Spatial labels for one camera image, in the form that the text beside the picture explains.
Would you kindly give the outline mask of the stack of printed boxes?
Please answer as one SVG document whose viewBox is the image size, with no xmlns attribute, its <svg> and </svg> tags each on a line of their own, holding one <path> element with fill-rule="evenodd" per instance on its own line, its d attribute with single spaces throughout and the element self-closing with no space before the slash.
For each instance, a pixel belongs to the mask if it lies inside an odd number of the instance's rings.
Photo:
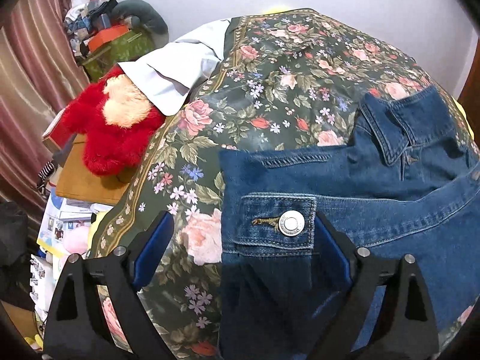
<svg viewBox="0 0 480 360">
<path fill-rule="evenodd" d="M 30 292 L 41 322 L 47 320 L 56 283 L 71 254 L 86 256 L 93 235 L 111 205 L 60 197 L 50 191 L 37 235 L 38 251 L 30 257 Z"/>
</svg>

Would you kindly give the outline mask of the brown cardboard box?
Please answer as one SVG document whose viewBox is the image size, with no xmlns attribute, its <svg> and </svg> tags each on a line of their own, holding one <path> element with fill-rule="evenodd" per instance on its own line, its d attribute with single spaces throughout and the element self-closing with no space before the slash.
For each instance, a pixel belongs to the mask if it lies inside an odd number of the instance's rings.
<svg viewBox="0 0 480 360">
<path fill-rule="evenodd" d="M 114 206 L 128 189 L 137 168 L 125 168 L 118 175 L 94 175 L 83 163 L 85 145 L 86 139 L 83 135 L 77 135 L 73 140 L 72 149 L 60 172 L 55 193 L 59 197 Z"/>
</svg>

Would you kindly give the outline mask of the orange box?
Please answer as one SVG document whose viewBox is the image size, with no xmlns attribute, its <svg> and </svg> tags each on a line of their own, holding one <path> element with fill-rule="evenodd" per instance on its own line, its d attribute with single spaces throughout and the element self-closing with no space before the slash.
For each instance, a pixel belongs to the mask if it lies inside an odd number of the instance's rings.
<svg viewBox="0 0 480 360">
<path fill-rule="evenodd" d="M 89 38 L 88 47 L 90 52 L 95 52 L 96 49 L 103 46 L 110 41 L 119 38 L 128 33 L 129 29 L 126 25 L 116 25 L 110 28 L 105 28 L 99 31 L 96 35 Z"/>
</svg>

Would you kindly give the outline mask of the green floral bedspread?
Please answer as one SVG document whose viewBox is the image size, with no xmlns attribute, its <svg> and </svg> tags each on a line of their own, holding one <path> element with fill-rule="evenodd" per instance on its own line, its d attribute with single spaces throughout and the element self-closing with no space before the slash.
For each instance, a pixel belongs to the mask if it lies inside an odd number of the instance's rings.
<svg viewBox="0 0 480 360">
<path fill-rule="evenodd" d="M 315 10 L 229 21 L 223 60 L 152 136 L 91 249 L 95 258 L 112 254 L 166 213 L 173 233 L 138 297 L 149 331 L 176 359 L 222 359 L 222 150 L 345 146 L 365 94 L 393 102 L 432 86 L 448 106 L 457 141 L 479 158 L 454 99 L 401 50 Z M 449 328 L 437 329 L 439 348 L 450 343 L 473 306 Z"/>
</svg>

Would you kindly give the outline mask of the striped maroon curtain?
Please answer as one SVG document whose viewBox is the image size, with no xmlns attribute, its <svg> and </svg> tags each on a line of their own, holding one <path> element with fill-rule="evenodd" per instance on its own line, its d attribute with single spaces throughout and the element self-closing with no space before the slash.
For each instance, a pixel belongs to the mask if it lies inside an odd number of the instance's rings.
<svg viewBox="0 0 480 360">
<path fill-rule="evenodd" d="M 50 153 L 41 135 L 88 84 L 74 60 L 64 16 L 72 0 L 7 0 L 1 7 L 1 198 L 32 216 Z"/>
</svg>

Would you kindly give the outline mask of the blue denim jacket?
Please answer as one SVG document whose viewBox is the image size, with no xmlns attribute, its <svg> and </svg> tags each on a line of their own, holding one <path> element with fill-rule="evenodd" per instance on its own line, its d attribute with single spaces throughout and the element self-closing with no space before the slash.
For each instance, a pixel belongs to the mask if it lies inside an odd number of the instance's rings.
<svg viewBox="0 0 480 360">
<path fill-rule="evenodd" d="M 437 88 L 365 94 L 346 145 L 219 160 L 222 359 L 306 359 L 354 282 L 328 226 L 371 257 L 414 256 L 438 330 L 479 300 L 479 156 Z"/>
</svg>

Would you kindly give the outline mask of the grey plush pillow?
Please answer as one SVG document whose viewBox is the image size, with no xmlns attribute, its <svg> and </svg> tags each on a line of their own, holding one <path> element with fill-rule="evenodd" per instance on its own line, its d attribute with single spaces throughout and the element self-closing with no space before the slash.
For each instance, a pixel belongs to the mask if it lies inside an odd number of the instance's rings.
<svg viewBox="0 0 480 360">
<path fill-rule="evenodd" d="M 111 18 L 132 29 L 147 31 L 156 48 L 169 42 L 168 25 L 151 4 L 143 0 L 124 0 L 112 9 Z"/>
</svg>

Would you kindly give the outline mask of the white folded cloth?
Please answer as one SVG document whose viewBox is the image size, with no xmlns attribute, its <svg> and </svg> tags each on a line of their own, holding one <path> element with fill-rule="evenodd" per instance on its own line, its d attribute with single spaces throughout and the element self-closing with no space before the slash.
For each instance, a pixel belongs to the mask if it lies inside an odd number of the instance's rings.
<svg viewBox="0 0 480 360">
<path fill-rule="evenodd" d="M 224 58 L 228 19 L 203 24 L 132 62 L 118 66 L 164 116 L 175 115 L 188 94 L 208 80 Z"/>
</svg>

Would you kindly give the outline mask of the red plush toy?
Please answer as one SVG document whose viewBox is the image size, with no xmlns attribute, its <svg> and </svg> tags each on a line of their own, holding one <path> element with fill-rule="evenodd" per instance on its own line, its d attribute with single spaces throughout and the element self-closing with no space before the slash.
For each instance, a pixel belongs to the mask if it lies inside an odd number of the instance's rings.
<svg viewBox="0 0 480 360">
<path fill-rule="evenodd" d="M 138 166 L 165 120 L 118 65 L 88 85 L 60 118 L 69 133 L 85 137 L 83 163 L 96 176 Z"/>
</svg>

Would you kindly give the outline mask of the clutter pile of small items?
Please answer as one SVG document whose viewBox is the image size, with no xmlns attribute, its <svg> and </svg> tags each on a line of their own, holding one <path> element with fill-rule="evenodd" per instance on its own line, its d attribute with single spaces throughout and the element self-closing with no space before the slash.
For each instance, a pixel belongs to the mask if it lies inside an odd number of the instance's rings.
<svg viewBox="0 0 480 360">
<path fill-rule="evenodd" d="M 117 0 L 86 0 L 70 9 L 64 17 L 64 31 L 73 54 L 89 54 L 89 38 L 99 31 L 112 27 L 111 14 L 118 4 Z"/>
</svg>

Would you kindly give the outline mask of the brown wooden bed frame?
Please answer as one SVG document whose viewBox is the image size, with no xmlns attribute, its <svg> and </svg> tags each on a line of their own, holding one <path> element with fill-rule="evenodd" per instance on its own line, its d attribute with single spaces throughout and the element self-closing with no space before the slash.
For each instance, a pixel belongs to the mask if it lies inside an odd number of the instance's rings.
<svg viewBox="0 0 480 360">
<path fill-rule="evenodd" d="M 477 43 L 473 63 L 464 88 L 460 93 L 459 103 L 465 110 L 466 119 L 471 127 L 474 140 L 479 145 L 480 137 L 480 42 Z"/>
</svg>

